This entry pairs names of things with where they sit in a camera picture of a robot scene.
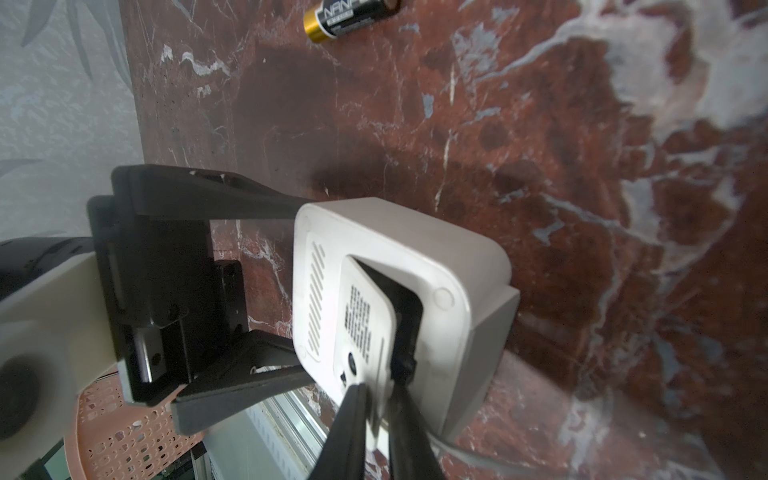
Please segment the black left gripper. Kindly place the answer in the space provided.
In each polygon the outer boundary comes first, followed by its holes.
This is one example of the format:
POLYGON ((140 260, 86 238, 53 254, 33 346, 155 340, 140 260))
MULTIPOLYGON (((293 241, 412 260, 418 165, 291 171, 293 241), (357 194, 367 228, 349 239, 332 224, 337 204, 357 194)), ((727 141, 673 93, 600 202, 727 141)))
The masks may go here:
POLYGON ((291 339, 246 333, 241 265, 215 259, 207 221, 292 220, 310 201, 177 166, 118 167, 111 180, 115 197, 91 198, 87 213, 127 401, 156 405, 191 382, 170 408, 175 432, 195 435, 311 385, 291 339))

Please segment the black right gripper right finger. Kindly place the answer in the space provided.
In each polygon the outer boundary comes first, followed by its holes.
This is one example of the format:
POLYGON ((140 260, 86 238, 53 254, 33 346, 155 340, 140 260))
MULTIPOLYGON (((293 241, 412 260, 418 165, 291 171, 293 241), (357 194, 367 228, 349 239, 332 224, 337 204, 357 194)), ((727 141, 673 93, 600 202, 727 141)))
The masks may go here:
POLYGON ((404 385, 395 384, 386 407, 389 467, 395 480, 445 480, 423 420, 404 385))

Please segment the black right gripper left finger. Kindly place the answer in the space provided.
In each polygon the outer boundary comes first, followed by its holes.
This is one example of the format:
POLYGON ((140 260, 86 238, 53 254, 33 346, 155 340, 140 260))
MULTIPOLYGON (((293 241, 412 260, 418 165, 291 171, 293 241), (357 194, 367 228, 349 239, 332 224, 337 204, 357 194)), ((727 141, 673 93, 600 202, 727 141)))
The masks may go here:
POLYGON ((370 392, 365 384, 350 386, 329 430, 309 480, 365 478, 366 423, 370 392))

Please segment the black gold AA battery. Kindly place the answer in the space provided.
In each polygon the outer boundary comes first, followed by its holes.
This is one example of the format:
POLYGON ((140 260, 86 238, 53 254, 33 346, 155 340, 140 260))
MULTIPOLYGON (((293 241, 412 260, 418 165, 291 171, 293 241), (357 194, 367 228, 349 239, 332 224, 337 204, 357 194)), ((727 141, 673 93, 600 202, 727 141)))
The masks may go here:
POLYGON ((314 43, 336 39, 395 15, 399 0, 324 0, 306 11, 303 27, 314 43))

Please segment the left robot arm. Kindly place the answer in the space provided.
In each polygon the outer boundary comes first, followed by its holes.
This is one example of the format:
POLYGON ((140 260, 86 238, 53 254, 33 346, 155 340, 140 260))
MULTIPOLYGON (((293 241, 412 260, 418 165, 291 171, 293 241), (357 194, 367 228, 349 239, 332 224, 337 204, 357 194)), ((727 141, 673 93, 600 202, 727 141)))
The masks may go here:
POLYGON ((308 386, 292 342, 248 327, 241 264, 213 254, 214 220, 292 219, 302 200, 229 172, 123 166, 87 210, 87 238, 1 245, 1 294, 94 253, 127 401, 171 403, 190 436, 265 399, 308 386))

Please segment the pink perforated basket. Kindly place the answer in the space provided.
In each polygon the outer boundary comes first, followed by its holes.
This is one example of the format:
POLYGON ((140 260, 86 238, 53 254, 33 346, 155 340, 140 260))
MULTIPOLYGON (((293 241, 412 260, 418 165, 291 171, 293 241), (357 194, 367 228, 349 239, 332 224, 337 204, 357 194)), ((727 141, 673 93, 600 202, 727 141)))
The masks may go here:
POLYGON ((178 434, 170 395, 154 407, 125 399, 118 374, 110 372, 80 394, 75 420, 64 438, 73 479, 152 479, 200 443, 201 433, 178 434))

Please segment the aluminium front rail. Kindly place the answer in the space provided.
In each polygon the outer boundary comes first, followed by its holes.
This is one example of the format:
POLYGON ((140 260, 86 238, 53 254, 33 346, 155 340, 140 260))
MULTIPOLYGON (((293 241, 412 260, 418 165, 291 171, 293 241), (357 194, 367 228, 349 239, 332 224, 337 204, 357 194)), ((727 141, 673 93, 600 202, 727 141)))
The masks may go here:
POLYGON ((325 444, 329 428, 321 420, 314 393, 301 388, 246 410, 285 479, 307 479, 325 444))

